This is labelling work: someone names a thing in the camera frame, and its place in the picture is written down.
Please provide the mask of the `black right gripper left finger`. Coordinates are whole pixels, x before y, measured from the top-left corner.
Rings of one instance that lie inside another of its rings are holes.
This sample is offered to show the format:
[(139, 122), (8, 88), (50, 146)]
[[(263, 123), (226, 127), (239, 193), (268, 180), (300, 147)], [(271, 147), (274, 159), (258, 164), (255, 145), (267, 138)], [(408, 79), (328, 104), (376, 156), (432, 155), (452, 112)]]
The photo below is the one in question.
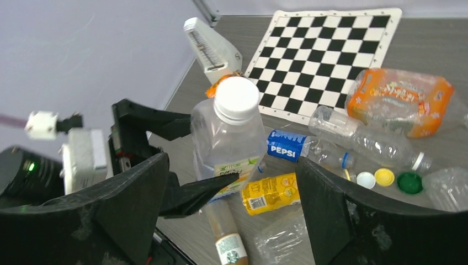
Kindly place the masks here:
[(2, 264), (146, 264), (169, 173), (160, 153), (78, 192), (1, 210)]

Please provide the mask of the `clear bottle near right arm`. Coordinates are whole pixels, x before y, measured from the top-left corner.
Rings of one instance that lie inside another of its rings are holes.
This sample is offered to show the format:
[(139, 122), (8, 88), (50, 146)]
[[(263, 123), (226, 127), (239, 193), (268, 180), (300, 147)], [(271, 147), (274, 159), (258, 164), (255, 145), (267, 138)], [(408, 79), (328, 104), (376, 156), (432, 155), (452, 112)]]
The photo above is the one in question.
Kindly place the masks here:
[(467, 169), (441, 169), (423, 177), (422, 184), (434, 209), (448, 212), (467, 211)]

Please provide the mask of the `large white bottle cap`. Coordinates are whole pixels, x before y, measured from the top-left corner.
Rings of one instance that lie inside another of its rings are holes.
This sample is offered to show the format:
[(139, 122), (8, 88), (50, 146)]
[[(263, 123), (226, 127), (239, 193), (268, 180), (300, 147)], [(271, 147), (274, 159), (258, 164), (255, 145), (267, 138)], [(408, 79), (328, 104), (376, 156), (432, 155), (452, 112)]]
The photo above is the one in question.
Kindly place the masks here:
[(259, 90), (249, 79), (239, 76), (221, 81), (214, 96), (214, 111), (230, 125), (242, 125), (259, 115)]

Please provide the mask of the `tall clear juice bottle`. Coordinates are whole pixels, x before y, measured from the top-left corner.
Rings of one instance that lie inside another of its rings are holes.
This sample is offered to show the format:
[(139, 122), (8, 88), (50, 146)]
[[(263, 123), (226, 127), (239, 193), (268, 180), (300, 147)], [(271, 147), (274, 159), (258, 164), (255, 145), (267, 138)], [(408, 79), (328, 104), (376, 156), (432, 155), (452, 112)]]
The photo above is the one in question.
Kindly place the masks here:
[(241, 191), (267, 153), (261, 114), (242, 125), (222, 121), (214, 111), (214, 97), (201, 101), (191, 113), (194, 169), (203, 180), (230, 173), (239, 179), (220, 190), (213, 200)]

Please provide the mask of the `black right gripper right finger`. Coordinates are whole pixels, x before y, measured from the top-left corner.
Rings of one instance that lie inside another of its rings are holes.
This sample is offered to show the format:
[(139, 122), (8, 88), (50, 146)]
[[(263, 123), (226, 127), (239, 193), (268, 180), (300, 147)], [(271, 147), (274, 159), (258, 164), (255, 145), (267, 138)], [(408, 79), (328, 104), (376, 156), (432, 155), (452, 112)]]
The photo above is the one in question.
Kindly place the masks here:
[(467, 212), (389, 198), (303, 157), (295, 172), (316, 264), (467, 263)]

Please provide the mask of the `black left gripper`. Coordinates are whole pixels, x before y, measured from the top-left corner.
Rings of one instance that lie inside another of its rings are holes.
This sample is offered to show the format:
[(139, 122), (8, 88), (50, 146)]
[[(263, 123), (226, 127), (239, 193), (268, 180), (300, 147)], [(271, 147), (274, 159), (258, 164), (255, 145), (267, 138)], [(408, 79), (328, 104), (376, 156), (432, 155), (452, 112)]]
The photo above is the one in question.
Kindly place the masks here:
[[(115, 124), (108, 144), (113, 176), (163, 152), (162, 147), (149, 143), (147, 132), (168, 141), (190, 135), (189, 114), (157, 110), (128, 99), (113, 104), (112, 111)], [(238, 179), (238, 173), (230, 173), (180, 185), (177, 174), (170, 172), (159, 216), (174, 219), (193, 215)]]

